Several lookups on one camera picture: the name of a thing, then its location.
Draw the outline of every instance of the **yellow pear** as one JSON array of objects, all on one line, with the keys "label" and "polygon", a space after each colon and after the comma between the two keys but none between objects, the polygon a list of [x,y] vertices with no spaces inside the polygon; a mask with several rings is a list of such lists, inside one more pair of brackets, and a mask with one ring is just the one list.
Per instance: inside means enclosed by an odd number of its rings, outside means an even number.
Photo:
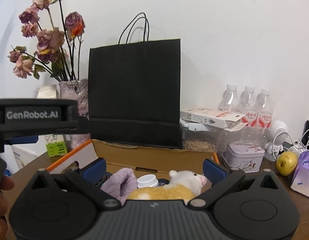
[{"label": "yellow pear", "polygon": [[278,172],[283,176],[288,176],[294,172],[298,164],[298,157],[293,152],[284,152],[279,155],[276,167]]}]

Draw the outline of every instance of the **white cable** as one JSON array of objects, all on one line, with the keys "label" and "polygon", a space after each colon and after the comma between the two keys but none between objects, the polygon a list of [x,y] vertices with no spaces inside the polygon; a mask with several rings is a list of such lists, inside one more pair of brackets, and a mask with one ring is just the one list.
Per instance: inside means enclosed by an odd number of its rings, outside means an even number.
[{"label": "white cable", "polygon": [[[305,135],[307,132],[309,132],[309,129],[308,129],[307,131],[305,131],[304,134],[301,136],[301,140],[302,140],[302,138],[304,137],[304,135]],[[293,146],[294,146],[296,149],[298,149],[298,150],[303,149],[303,148],[307,148],[307,147],[309,146],[309,139],[308,139],[308,143],[307,143],[306,145],[304,145],[304,146],[301,145],[301,147],[298,147],[297,144],[295,144],[295,143],[293,142],[291,136],[290,136],[287,132],[280,132],[280,133],[278,133],[278,134],[274,137],[273,142],[272,142],[272,155],[273,155],[273,157],[274,157],[275,160],[277,160],[277,158],[275,157],[275,154],[274,154],[274,147],[273,147],[273,146],[274,146],[274,141],[276,140],[276,138],[277,138],[279,135],[282,135],[282,134],[288,135],[289,138],[290,138],[290,140],[291,140],[291,142],[292,142],[292,144],[293,144]]]}]

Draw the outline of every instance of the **purple mitten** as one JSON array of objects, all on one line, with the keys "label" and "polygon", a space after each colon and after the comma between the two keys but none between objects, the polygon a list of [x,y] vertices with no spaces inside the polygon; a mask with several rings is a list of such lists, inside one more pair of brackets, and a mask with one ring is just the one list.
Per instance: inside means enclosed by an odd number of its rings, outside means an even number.
[{"label": "purple mitten", "polygon": [[130,168],[117,171],[101,186],[101,190],[119,200],[122,205],[135,189],[137,189],[137,179],[133,169]]}]

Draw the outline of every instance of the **pink glass vase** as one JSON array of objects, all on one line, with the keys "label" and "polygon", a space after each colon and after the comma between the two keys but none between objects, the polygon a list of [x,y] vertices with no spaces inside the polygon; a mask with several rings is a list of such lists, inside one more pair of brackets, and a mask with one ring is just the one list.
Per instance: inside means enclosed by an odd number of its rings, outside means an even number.
[{"label": "pink glass vase", "polygon": [[[59,82],[60,98],[78,101],[78,110],[80,116],[89,119],[88,109],[88,79],[79,81],[62,81]],[[90,134],[71,134],[71,148],[75,149],[82,143],[90,139]]]}]

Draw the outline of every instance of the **water bottle label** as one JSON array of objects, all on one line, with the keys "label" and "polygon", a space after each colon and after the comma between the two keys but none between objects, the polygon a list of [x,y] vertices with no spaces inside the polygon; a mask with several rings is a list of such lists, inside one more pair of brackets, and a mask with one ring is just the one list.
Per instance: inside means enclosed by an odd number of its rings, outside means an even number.
[{"label": "water bottle label", "polygon": [[272,114],[260,112],[258,115],[258,127],[269,128],[272,121]]},{"label": "water bottle label", "polygon": [[257,117],[258,113],[254,111],[249,111],[246,113],[241,112],[241,114],[245,114],[246,116],[242,117],[241,122],[247,123],[246,126],[255,127],[257,126]]}]

